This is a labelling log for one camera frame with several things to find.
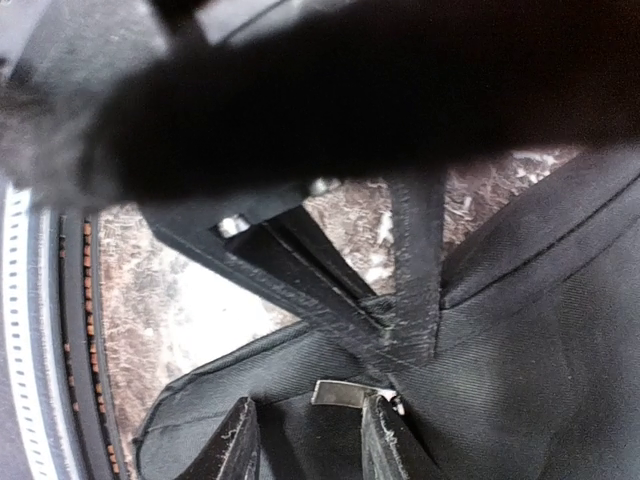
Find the black fabric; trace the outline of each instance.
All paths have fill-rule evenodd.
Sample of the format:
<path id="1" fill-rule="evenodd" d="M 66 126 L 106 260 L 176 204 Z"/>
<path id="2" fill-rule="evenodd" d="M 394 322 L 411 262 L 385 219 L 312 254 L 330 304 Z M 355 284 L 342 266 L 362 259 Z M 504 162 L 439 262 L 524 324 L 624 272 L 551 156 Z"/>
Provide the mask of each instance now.
<path id="1" fill-rule="evenodd" d="M 174 478 L 248 394 L 261 478 L 362 478 L 360 413 L 309 404 L 333 378 L 397 389 L 450 479 L 638 478 L 639 175 L 636 146 L 585 155 L 472 235 L 443 266 L 426 366 L 384 378 L 297 325 L 174 382 L 137 440 L 141 477 Z"/>

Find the silver screw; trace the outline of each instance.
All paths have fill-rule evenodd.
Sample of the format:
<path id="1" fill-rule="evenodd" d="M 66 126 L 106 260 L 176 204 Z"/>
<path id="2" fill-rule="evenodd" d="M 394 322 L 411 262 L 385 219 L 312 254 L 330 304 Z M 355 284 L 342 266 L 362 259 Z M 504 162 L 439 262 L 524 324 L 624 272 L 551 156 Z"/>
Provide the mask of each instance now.
<path id="1" fill-rule="evenodd" d="M 329 193 L 340 186 L 340 180 L 337 178 L 320 177 L 309 184 L 309 194 L 313 197 L 319 197 L 325 193 Z"/>
<path id="2" fill-rule="evenodd" d="M 249 230 L 251 224 L 242 215 L 234 215 L 222 220 L 218 224 L 218 231 L 223 238 L 231 238 Z"/>

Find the speckled brown floor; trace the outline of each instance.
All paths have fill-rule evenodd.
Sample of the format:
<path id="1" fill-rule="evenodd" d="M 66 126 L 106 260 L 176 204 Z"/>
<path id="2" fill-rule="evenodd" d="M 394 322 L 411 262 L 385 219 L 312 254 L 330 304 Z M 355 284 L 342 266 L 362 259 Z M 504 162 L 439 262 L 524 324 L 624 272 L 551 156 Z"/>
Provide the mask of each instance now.
<path id="1" fill-rule="evenodd" d="M 578 151 L 512 152 L 452 171 L 445 251 Z M 348 182 L 305 206 L 374 290 L 393 291 L 391 205 L 383 182 Z M 100 242 L 107 355 L 130 461 L 130 440 L 167 382 L 296 319 L 161 245 L 135 207 L 105 212 Z"/>

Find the black bag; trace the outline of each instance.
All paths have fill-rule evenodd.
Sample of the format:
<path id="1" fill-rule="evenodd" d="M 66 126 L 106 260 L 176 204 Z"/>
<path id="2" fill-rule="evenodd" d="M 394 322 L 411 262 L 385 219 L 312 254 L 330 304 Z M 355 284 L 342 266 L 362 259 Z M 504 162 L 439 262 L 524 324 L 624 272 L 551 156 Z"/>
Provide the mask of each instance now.
<path id="1" fill-rule="evenodd" d="M 217 478 L 196 467 L 212 438 L 235 438 L 214 432 L 240 397 L 258 424 L 252 402 L 236 404 L 253 452 L 244 471 L 259 443 L 262 479 L 361 479 L 363 463 L 365 478 L 638 478 L 639 158 L 635 146 L 581 156 L 442 268 L 442 177 L 392 179 L 398 293 L 309 302 L 304 322 L 172 382 L 135 440 L 141 478 Z M 362 394 L 379 420 L 369 428 L 359 409 L 312 405 L 318 380 L 399 398 L 319 385 L 316 403 Z M 369 445 L 380 425 L 386 444 Z M 407 453 L 413 438 L 421 448 Z M 384 470 L 394 448 L 399 476 Z"/>

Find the metal tab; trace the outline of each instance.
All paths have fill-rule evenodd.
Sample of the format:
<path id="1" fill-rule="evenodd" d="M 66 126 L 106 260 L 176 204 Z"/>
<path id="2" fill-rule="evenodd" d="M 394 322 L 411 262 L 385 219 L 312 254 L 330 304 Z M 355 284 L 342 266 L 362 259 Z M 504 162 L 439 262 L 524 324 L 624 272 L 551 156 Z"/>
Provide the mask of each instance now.
<path id="1" fill-rule="evenodd" d="M 339 380 L 318 380 L 311 397 L 312 405 L 336 405 L 362 409 L 367 397 L 384 397 L 400 415 L 404 415 L 400 395 L 389 388 L 378 388 Z"/>

